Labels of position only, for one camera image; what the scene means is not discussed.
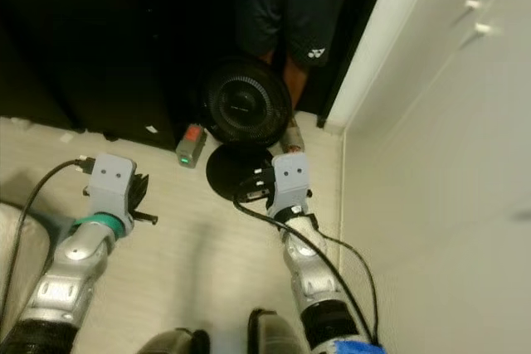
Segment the wooden floor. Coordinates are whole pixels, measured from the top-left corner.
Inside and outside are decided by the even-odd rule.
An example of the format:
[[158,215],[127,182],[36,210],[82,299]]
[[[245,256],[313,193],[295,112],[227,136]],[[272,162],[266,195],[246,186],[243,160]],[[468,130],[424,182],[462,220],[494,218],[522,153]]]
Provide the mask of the wooden floor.
[[[340,137],[298,114],[310,162],[310,208],[323,232],[339,233]],[[196,169],[180,167],[174,153],[96,133],[77,134],[0,119],[2,198],[23,202],[59,162],[108,152],[135,160],[150,175],[139,208],[159,216],[156,226],[137,223],[110,256],[99,281],[75,354],[134,354],[151,337],[173,327],[205,328],[213,353],[246,352],[253,308],[278,311],[301,333],[278,233],[236,211],[208,186],[205,165],[216,147],[209,137]],[[87,176],[69,169],[44,188],[36,207],[82,217]],[[264,205],[257,210],[265,211]],[[329,252],[336,260],[338,252]]]

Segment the person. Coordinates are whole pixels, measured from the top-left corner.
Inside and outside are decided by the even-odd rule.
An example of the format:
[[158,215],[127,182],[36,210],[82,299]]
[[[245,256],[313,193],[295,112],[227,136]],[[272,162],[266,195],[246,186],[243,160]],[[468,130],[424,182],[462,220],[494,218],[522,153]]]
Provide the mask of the person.
[[[271,64],[283,32],[287,45],[283,78],[294,110],[309,69],[329,58],[342,6],[343,0],[236,0],[236,42],[243,51]],[[280,141],[286,152],[304,151],[295,118]]]

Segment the fan base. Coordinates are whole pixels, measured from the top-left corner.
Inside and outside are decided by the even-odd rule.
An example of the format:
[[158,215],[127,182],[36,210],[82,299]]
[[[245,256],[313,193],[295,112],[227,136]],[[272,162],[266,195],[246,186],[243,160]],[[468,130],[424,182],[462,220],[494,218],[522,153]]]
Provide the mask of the fan base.
[[212,153],[207,162],[207,180],[217,195],[232,201],[240,183],[259,168],[270,167],[273,155],[267,149],[238,151],[225,144]]

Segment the black fan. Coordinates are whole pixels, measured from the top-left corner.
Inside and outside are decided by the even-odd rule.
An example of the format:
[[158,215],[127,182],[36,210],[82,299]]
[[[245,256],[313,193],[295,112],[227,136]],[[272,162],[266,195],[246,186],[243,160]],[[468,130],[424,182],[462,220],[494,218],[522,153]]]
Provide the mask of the black fan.
[[208,183],[231,200],[241,181],[255,169],[270,166],[273,157],[267,148],[279,140],[290,120],[290,94],[265,63],[233,57],[220,61],[207,74],[202,107],[205,127],[222,142],[208,159]]

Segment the small electronic device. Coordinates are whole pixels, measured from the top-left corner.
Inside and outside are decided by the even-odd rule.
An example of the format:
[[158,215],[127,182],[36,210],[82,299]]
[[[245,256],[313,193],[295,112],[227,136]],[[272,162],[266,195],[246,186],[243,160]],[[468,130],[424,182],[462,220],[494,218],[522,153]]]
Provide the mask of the small electronic device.
[[175,150],[181,166],[194,169],[206,141],[207,132],[205,132],[203,126],[199,124],[191,124],[188,126],[183,139]]

